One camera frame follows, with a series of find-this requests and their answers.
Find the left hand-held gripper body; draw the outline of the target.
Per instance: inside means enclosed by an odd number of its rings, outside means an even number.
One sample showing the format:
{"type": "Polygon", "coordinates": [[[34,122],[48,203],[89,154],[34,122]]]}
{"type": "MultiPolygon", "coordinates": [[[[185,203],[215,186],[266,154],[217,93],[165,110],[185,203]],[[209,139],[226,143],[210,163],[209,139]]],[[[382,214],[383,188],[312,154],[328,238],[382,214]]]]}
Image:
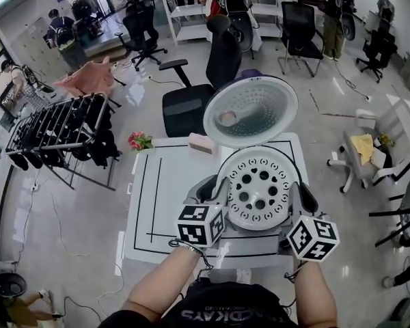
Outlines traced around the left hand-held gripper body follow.
{"type": "Polygon", "coordinates": [[[184,204],[176,220],[177,238],[201,248],[212,247],[226,228],[221,204],[184,204]]]}

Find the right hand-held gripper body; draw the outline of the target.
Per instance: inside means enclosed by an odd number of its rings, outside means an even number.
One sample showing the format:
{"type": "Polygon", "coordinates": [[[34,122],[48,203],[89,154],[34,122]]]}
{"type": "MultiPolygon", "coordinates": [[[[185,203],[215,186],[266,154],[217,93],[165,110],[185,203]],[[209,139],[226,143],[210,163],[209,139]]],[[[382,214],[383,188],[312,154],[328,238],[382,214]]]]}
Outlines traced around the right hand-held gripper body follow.
{"type": "Polygon", "coordinates": [[[286,239],[296,258],[309,262],[323,262],[340,244],[334,222],[308,216],[300,216],[286,239]]]}

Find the white perforated steamer tray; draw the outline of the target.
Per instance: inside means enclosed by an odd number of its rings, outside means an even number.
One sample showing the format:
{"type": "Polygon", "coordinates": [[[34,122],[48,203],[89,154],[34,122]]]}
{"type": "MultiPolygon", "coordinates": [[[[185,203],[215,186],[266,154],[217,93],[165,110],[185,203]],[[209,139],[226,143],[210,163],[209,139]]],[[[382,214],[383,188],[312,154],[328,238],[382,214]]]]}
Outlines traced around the white perforated steamer tray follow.
{"type": "Polygon", "coordinates": [[[290,188],[302,182],[294,161],[269,146],[243,148],[219,169],[218,182],[230,181],[228,219],[238,228],[265,231],[288,220],[290,188]]]}

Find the person's left forearm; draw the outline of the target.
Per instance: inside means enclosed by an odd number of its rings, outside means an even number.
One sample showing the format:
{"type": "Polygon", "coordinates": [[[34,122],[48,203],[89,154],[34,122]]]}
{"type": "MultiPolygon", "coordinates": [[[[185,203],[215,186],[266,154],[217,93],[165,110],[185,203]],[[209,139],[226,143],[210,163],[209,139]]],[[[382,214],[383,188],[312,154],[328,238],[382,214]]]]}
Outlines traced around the person's left forearm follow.
{"type": "Polygon", "coordinates": [[[133,287],[122,309],[141,314],[155,323],[174,304],[199,259],[200,254],[190,247],[175,248],[133,287]]]}

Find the person's right forearm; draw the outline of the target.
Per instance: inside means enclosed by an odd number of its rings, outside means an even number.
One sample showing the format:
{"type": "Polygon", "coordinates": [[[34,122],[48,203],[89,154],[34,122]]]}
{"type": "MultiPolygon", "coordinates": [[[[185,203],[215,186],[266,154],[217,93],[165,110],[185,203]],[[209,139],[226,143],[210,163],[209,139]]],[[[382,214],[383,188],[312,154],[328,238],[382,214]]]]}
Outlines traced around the person's right forearm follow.
{"type": "Polygon", "coordinates": [[[299,268],[294,280],[299,328],[337,328],[336,301],[318,262],[299,268]]]}

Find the pink flower bunch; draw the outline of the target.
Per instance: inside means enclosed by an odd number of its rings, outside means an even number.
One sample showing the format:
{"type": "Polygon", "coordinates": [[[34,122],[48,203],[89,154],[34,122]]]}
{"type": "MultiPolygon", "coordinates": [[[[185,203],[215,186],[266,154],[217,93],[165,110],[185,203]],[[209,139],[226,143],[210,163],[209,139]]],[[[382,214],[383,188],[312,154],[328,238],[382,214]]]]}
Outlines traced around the pink flower bunch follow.
{"type": "Polygon", "coordinates": [[[134,151],[142,151],[153,149],[152,136],[147,136],[143,131],[136,131],[132,133],[128,138],[128,144],[134,151]]]}

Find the white office chair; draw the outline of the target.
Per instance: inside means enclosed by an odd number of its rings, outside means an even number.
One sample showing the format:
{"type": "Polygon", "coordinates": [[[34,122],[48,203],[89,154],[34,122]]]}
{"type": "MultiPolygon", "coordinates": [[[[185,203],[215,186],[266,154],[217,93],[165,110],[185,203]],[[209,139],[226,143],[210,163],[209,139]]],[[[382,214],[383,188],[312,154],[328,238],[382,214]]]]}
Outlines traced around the white office chair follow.
{"type": "Polygon", "coordinates": [[[354,179],[366,189],[380,182],[389,181],[393,185],[407,184],[410,180],[410,100],[387,95],[388,110],[377,115],[369,110],[358,109],[352,128],[343,132],[343,143],[327,165],[343,166],[348,170],[347,180],[340,187],[346,193],[354,179]],[[385,133],[395,142],[394,147],[381,146],[377,137],[385,133]],[[371,162],[361,165],[360,157],[351,143],[352,135],[370,134],[373,138],[374,152],[371,162]]]}

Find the dark blue rice cooker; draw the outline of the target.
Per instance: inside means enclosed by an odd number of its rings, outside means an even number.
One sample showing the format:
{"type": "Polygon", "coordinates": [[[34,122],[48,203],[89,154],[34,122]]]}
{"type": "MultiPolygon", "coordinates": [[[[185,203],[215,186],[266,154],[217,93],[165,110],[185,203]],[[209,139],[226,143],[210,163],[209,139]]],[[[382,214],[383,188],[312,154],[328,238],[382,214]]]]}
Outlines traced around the dark blue rice cooker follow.
{"type": "MultiPolygon", "coordinates": [[[[206,134],[216,144],[233,150],[231,154],[253,146],[275,148],[271,142],[290,126],[297,114],[298,104],[292,86],[278,77],[260,75],[240,78],[215,93],[206,107],[203,125],[206,134]]],[[[276,149],[286,153],[297,166],[292,152],[276,149]]],[[[265,231],[248,231],[231,225],[240,231],[266,233],[280,232],[290,223],[289,215],[283,224],[265,231]]]]}

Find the person's black shirt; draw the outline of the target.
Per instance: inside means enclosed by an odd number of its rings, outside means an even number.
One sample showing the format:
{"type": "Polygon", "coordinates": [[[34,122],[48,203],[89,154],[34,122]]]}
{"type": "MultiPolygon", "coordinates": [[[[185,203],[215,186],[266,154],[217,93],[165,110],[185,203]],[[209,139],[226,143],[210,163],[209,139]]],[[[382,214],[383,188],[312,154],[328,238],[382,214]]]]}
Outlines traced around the person's black shirt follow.
{"type": "Polygon", "coordinates": [[[301,328],[279,298],[254,284],[225,282],[189,292],[155,323],[143,314],[120,310],[97,328],[301,328]]]}

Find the black high-back office chair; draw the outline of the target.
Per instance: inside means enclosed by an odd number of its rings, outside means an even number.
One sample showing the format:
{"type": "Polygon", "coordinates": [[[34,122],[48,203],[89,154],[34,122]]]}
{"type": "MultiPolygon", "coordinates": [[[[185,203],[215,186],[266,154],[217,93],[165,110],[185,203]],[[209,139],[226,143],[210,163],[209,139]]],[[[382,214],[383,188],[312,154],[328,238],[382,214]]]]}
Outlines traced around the black high-back office chair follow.
{"type": "Polygon", "coordinates": [[[242,51],[236,36],[230,31],[231,20],[215,15],[206,23],[212,33],[211,50],[206,67],[207,84],[191,85],[183,66],[186,59],[161,64],[159,70],[173,69],[184,87],[163,95],[162,114],[169,138],[187,137],[191,133],[204,135],[203,118],[206,106],[216,91],[233,81],[241,64],[242,51]]]}

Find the pink cloth draped chair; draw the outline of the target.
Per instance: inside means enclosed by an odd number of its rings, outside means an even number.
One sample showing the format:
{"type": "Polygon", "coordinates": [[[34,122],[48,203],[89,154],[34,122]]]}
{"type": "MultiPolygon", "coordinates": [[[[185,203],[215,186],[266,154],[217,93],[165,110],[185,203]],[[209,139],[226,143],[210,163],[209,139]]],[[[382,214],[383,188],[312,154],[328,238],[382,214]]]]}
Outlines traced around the pink cloth draped chair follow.
{"type": "Polygon", "coordinates": [[[110,95],[114,83],[126,86],[125,83],[114,77],[110,57],[106,56],[101,62],[88,61],[76,72],[53,82],[53,85],[64,88],[74,97],[102,93],[116,107],[120,108],[121,104],[111,99],[110,95]]]}

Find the black cantilever visitor chair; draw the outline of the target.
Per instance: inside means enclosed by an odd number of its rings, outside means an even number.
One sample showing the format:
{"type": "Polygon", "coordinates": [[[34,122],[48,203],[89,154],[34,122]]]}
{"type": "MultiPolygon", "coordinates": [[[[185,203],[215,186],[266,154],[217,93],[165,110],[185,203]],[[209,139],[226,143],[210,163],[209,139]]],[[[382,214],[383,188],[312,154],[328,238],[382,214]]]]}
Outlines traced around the black cantilever visitor chair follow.
{"type": "Polygon", "coordinates": [[[286,74],[288,62],[299,66],[301,60],[314,78],[324,58],[325,39],[316,27],[315,9],[311,5],[296,1],[282,2],[282,36],[285,56],[279,57],[282,74],[286,74]]]}

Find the white shelving unit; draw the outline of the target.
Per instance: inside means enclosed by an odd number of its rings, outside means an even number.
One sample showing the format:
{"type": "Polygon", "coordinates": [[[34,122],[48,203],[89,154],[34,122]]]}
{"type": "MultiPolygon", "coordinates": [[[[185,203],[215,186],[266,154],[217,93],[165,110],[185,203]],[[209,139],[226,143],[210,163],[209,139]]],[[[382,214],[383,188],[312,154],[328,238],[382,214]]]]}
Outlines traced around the white shelving unit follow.
{"type": "MultiPolygon", "coordinates": [[[[249,51],[258,51],[263,38],[279,38],[282,35],[281,3],[288,0],[250,1],[251,7],[246,13],[252,23],[254,39],[249,51]]],[[[198,39],[211,41],[211,33],[206,27],[208,18],[203,14],[202,5],[198,0],[162,0],[162,2],[175,44],[198,39]]]]}

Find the grey lockers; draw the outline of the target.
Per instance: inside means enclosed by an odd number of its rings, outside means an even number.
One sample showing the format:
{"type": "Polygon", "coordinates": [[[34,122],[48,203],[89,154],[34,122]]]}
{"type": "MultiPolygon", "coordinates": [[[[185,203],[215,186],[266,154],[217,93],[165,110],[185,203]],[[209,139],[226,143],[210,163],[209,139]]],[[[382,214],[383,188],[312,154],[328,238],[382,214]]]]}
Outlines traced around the grey lockers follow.
{"type": "Polygon", "coordinates": [[[20,64],[29,66],[37,76],[47,83],[64,77],[68,70],[57,49],[52,49],[46,41],[49,24],[43,17],[38,18],[11,43],[20,64]]]}

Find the black metal frame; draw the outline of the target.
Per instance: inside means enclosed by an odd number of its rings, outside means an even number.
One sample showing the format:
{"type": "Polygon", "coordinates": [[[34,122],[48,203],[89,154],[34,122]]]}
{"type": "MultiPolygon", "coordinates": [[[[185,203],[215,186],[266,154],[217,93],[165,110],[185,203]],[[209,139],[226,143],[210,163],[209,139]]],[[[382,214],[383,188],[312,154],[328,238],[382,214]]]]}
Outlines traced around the black metal frame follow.
{"type": "Polygon", "coordinates": [[[399,206],[394,210],[381,210],[371,212],[368,214],[369,218],[379,217],[393,217],[395,223],[395,230],[389,235],[379,239],[374,246],[380,247],[398,235],[404,234],[408,236],[407,230],[410,229],[410,181],[407,184],[407,188],[403,193],[393,195],[387,200],[390,204],[393,202],[400,202],[399,206]]]}

